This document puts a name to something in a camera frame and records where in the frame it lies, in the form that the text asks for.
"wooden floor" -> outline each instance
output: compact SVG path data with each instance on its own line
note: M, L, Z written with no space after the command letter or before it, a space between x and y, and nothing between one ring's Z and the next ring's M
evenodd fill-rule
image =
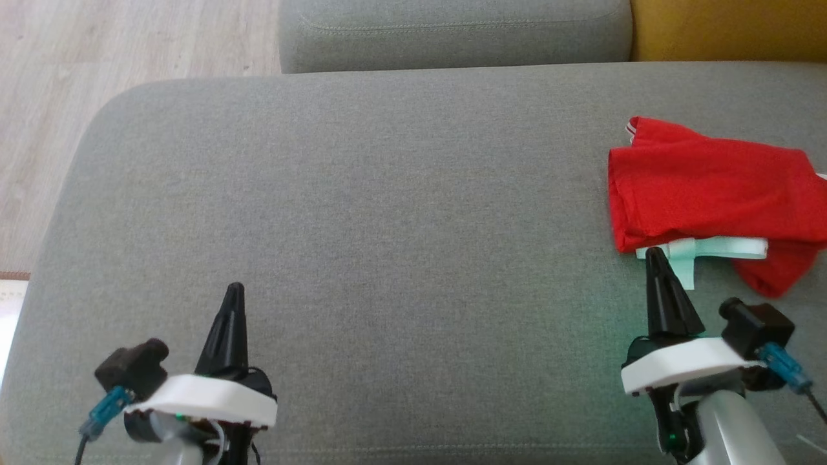
M279 73L277 0L0 0L0 271L31 271L92 116L138 84Z

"yellow cushion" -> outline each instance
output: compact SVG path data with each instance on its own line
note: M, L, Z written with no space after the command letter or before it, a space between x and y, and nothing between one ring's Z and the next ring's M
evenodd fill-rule
M632 0L632 60L827 62L827 0Z

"sofa cushion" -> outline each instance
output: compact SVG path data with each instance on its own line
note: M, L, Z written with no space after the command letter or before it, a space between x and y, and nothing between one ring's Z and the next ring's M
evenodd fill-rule
M827 170L827 66L622 63L149 84L86 132L0 400L7 465L71 463L94 368L150 337L192 372L227 284L279 395L264 463L672 463L623 393L644 265L614 249L611 147L645 114ZM775 305L827 399L827 260ZM691 292L755 295L723 259ZM789 463L824 426L749 396ZM118 421L84 463L147 463Z
M628 0L284 0L285 73L625 61Z

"gray sofa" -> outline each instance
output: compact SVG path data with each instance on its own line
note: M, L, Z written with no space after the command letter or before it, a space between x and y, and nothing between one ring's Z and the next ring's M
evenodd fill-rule
M626 61L629 0L282 0L285 73Z
M339 67L335 54L312 63L295 42L281 46L296 57L287 69ZM617 58L609 48L571 61ZM280 400L276 428L256 438L265 464L671 463L652 407L620 383L626 348L646 331L645 288L643 264L612 243L608 150L643 114L800 147L823 171L826 108L827 66L778 63L130 90L86 131L47 233L2 388L3 459L70 463L102 394L92 371L114 348L161 338L166 368L191 372L239 280L251 362ZM712 334L722 300L765 300L724 260L700 260L696 286ZM798 324L791 350L821 398L825 289L821 257L773 302ZM824 437L803 398L749 399L789 463L823 462L797 438ZM151 452L116 421L84 463Z

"blue cable connector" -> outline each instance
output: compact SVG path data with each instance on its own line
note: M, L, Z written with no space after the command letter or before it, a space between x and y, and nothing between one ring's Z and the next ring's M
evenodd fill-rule
M813 386L813 380L804 373L801 365L778 344L764 344L758 349L758 358L767 364L767 368L786 381L796 394L806 394Z
M99 438L103 429L114 419L121 411L132 403L132 395L120 386L115 386L106 394L95 408L89 412L89 419L87 419L81 426L79 432L88 437L88 440L94 441Z

